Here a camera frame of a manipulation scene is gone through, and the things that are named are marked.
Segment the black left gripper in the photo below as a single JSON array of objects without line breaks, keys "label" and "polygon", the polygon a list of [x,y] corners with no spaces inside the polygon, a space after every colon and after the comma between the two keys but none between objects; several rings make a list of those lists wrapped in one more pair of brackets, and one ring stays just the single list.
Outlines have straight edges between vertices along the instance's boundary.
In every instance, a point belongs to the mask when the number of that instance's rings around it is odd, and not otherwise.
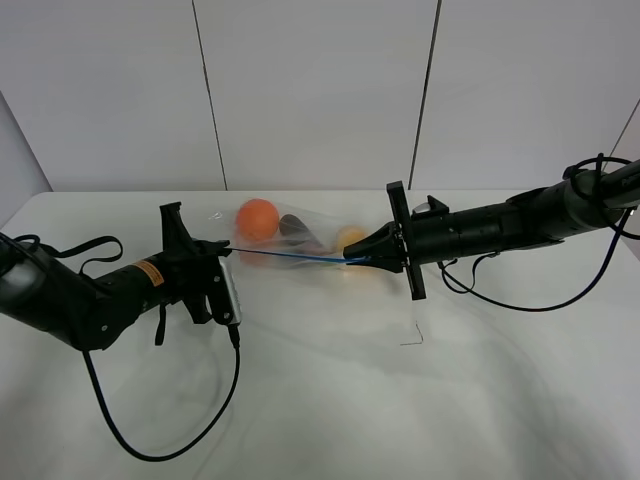
[{"label": "black left gripper", "polygon": [[167,282],[167,301],[169,304],[182,302],[194,324],[205,324],[213,319],[213,314],[206,305],[204,256],[229,256],[232,249],[229,240],[194,240],[182,221],[180,209],[180,202],[160,207],[162,252],[159,258]]}]

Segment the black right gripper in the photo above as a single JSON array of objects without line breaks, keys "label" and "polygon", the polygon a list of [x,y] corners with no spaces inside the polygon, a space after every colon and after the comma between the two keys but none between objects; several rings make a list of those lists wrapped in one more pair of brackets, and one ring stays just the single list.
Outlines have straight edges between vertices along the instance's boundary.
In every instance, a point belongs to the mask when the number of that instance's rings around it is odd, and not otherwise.
[{"label": "black right gripper", "polygon": [[392,273],[406,272],[413,300],[426,298],[421,266],[443,261],[450,253],[450,232],[446,217],[413,220],[401,181],[386,186],[394,225],[380,229],[345,248],[348,260],[365,260],[368,267]]}]

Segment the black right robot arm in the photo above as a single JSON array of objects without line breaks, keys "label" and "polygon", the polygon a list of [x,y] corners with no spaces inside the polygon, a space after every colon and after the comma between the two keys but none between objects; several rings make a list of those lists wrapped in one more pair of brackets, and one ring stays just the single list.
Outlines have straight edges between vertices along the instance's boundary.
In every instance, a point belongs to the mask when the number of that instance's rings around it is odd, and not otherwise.
[{"label": "black right robot arm", "polygon": [[422,300],[425,264],[543,248],[604,228],[622,237],[639,205],[639,164],[618,159],[619,169],[606,173],[607,160],[598,155],[567,167],[555,185],[457,212],[433,196],[410,209],[402,183],[390,183],[392,221],[345,247],[343,257],[352,265],[406,273],[412,298]]}]

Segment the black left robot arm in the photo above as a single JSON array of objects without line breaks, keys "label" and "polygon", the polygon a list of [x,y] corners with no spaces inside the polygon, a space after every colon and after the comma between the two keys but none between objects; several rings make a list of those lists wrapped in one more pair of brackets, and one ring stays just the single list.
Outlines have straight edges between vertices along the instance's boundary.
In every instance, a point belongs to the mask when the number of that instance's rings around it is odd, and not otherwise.
[{"label": "black left robot arm", "polygon": [[1,312],[79,351],[105,350],[145,312],[161,317],[183,303],[192,321],[231,327],[241,322],[233,279],[224,261],[228,242],[194,239],[180,203],[161,206],[162,251],[98,278],[74,272],[64,260],[113,242],[103,236],[58,251],[35,235],[1,238]]}]

